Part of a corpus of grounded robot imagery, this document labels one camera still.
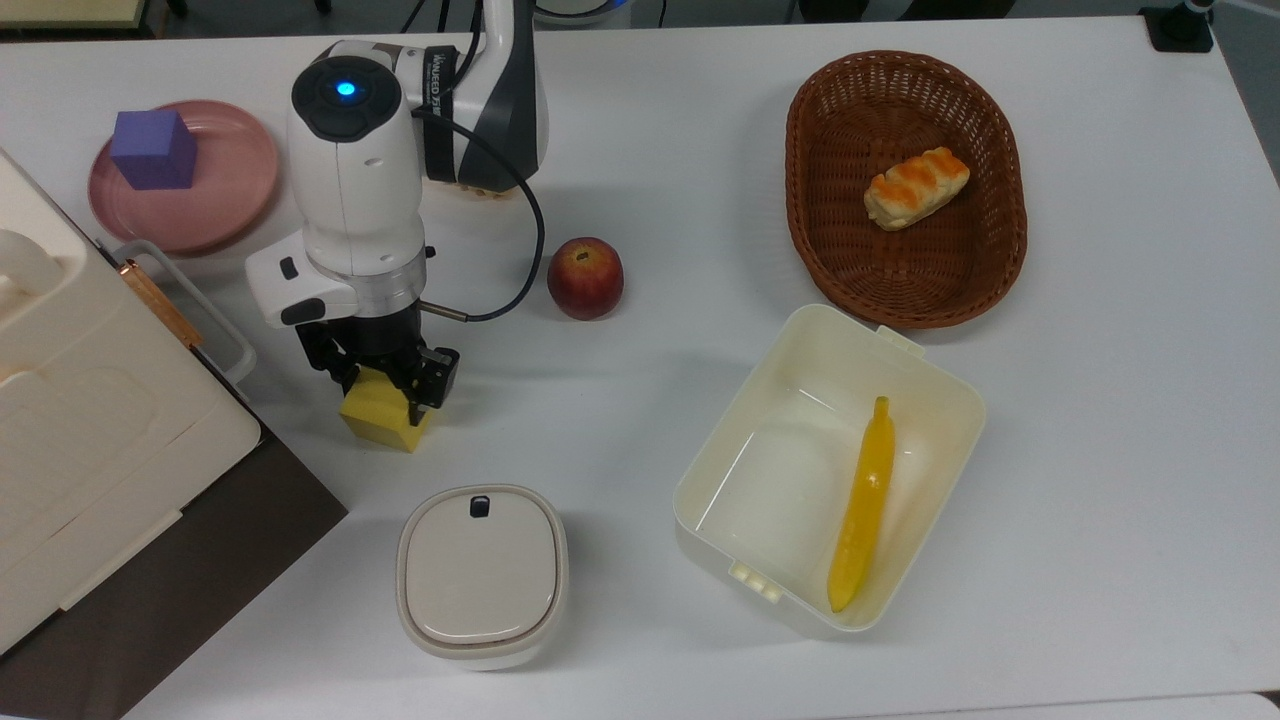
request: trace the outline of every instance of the white plastic container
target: white plastic container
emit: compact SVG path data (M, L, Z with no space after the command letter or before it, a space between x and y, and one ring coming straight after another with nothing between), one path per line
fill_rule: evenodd
M527 662L559 621L568 582L564 528L518 486L433 496L401 534L401 624L426 652L468 670Z
M797 632L870 628L893 597L986 423L978 393L888 328L797 310L676 488L685 553ZM844 611L827 573L863 432L888 396L897 442L876 559Z
M259 436L0 150L0 651L178 521Z

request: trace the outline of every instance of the white lid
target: white lid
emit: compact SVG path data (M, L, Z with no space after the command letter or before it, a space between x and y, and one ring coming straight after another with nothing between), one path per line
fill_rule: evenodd
M402 620L419 644L498 650L536 634L558 605L563 532L531 491L458 488L410 518L399 565Z

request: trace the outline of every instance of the yellow banana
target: yellow banana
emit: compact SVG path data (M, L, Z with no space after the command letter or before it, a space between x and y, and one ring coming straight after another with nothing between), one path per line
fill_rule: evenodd
M876 398L876 410L863 433L854 489L849 493L845 523L840 528L836 556L827 575L827 600L831 601L832 612L840 612L854 600L876 556L884 496L893 475L893 443L888 398L881 396Z

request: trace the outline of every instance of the wicker basket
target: wicker basket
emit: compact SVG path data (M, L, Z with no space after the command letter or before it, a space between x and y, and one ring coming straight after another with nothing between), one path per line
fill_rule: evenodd
M897 232L867 217L873 177L945 145L969 184ZM1000 301L1027 252L1018 147L987 92L928 55L849 55L810 77L787 115L787 222L818 288L896 328L941 328Z

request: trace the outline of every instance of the bread roll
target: bread roll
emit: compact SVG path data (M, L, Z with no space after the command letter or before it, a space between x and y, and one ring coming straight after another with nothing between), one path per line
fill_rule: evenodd
M877 225L900 231L946 205L966 182L969 168L946 147L936 147L876 176L863 202Z

